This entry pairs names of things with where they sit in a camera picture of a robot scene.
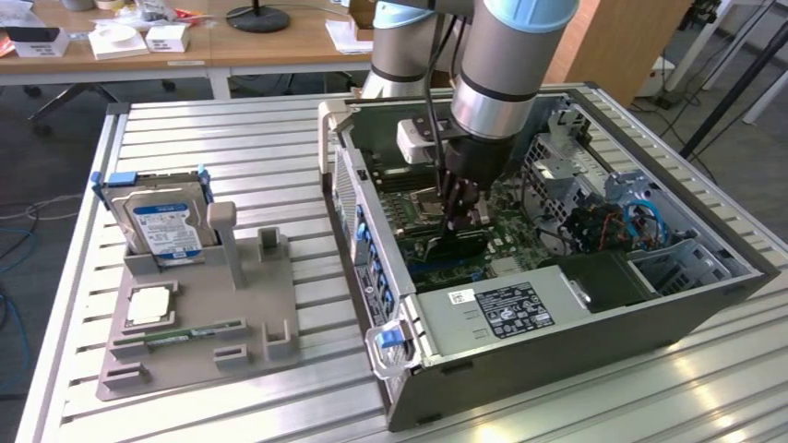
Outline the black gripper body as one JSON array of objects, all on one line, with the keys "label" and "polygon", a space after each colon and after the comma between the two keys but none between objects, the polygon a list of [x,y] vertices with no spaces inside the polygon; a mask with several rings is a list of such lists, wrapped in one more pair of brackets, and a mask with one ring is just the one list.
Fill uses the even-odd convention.
[{"label": "black gripper body", "polygon": [[452,138],[444,150],[444,167],[454,177],[468,180],[480,188],[490,188],[504,173],[513,147],[514,137]]}]

